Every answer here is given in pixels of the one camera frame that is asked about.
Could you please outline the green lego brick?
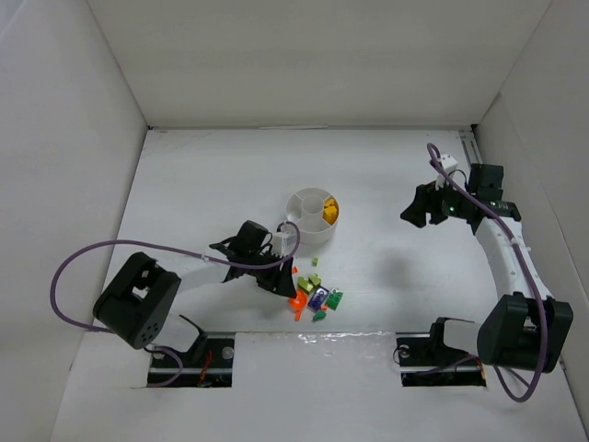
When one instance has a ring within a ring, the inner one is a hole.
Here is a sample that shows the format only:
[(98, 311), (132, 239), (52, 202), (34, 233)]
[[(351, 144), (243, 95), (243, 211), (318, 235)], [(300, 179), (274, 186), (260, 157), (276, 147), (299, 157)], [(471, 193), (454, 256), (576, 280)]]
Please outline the green lego brick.
[(343, 298), (343, 293), (338, 289), (333, 289), (329, 292), (329, 296), (326, 300), (327, 308), (332, 310), (336, 310), (339, 306), (341, 299)]

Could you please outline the blue lego plate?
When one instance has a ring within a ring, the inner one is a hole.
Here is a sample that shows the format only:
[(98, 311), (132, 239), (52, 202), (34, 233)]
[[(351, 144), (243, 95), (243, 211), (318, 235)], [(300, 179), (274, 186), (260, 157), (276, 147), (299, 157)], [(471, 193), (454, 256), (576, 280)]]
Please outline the blue lego plate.
[(311, 298), (308, 299), (307, 306), (313, 311), (322, 309), (323, 304), (329, 297), (329, 290), (319, 285), (313, 292)]

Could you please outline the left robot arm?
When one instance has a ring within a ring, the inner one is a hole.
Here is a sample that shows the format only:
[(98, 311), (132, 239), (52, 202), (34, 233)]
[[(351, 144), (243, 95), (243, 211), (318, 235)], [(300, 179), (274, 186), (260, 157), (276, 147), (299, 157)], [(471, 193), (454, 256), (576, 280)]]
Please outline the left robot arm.
[(135, 350), (145, 350), (164, 329), (177, 294), (202, 286), (232, 284), (242, 276), (255, 279), (259, 289), (273, 295), (295, 298), (292, 278), (294, 255), (301, 242), (299, 227), (285, 221), (271, 235), (292, 250), (273, 252), (273, 243), (264, 239), (271, 232), (254, 221), (245, 222), (236, 235), (210, 246), (222, 259), (135, 240), (119, 240), (134, 245), (193, 258), (195, 263), (181, 274), (167, 271), (157, 261), (139, 251), (131, 255), (98, 297), (93, 317), (103, 324), (99, 332), (119, 336)]

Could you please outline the yellow tall lego brick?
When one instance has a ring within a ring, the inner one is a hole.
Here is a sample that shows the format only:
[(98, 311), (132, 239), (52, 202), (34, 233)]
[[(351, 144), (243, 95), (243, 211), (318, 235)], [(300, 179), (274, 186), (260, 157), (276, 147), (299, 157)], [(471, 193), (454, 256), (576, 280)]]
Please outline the yellow tall lego brick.
[(330, 225), (334, 225), (338, 219), (339, 209), (335, 205), (326, 206), (323, 210), (323, 219)]

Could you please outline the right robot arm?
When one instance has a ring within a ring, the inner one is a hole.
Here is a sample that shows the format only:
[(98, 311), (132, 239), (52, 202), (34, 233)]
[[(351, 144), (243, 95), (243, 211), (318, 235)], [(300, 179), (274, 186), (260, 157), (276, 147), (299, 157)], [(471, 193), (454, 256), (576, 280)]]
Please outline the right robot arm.
[(546, 373), (556, 366), (572, 326), (572, 307), (556, 300), (542, 283), (523, 238), (522, 217), (502, 197), (503, 168), (471, 167), (464, 188), (450, 183), (453, 157), (432, 161), (436, 180), (417, 187), (400, 215), (418, 228), (453, 217), (464, 220), (482, 247), (498, 293), (498, 303), (479, 328), (479, 359), (493, 366)]

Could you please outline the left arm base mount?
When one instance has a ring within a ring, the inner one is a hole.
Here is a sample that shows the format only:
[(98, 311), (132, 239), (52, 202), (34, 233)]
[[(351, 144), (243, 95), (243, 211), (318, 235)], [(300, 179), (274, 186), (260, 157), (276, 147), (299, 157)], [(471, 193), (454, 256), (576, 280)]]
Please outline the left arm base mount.
[(150, 363), (147, 371), (147, 385), (163, 384), (165, 388), (215, 389), (231, 388), (235, 355), (235, 334), (210, 334), (202, 350), (194, 354), (173, 353), (171, 355), (148, 350)]

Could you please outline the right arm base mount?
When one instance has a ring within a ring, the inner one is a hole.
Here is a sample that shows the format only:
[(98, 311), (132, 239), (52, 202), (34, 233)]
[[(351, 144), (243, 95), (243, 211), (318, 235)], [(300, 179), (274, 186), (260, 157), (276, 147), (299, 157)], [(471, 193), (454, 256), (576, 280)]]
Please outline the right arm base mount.
[(393, 360), (406, 388), (487, 387), (484, 369), (462, 350), (451, 349), (432, 332), (397, 333)]

